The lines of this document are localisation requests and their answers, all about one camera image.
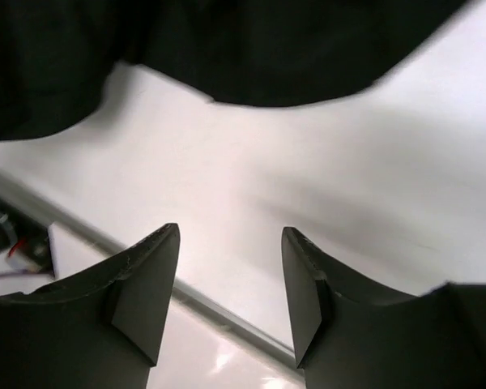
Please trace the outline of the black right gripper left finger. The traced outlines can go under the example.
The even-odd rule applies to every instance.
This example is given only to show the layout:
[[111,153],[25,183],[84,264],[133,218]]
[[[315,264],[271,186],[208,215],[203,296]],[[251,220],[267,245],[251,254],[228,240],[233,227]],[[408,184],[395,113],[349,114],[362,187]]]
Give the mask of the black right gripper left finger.
[[159,357],[177,224],[37,290],[0,296],[0,388],[144,388]]

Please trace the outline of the black skirt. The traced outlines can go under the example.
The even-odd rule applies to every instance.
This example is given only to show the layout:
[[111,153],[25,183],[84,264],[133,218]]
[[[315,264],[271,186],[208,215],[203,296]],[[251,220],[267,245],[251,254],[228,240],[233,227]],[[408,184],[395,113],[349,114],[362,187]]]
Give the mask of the black skirt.
[[0,1],[0,141],[97,110],[119,62],[233,105],[307,105],[365,90],[461,1]]

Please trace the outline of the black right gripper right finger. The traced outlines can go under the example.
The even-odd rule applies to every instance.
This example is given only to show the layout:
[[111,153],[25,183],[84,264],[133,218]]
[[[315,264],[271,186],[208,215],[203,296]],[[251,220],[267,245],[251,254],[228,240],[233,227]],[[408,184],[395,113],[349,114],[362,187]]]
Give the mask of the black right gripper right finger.
[[308,388],[486,388],[486,284],[413,296],[282,233],[296,366]]

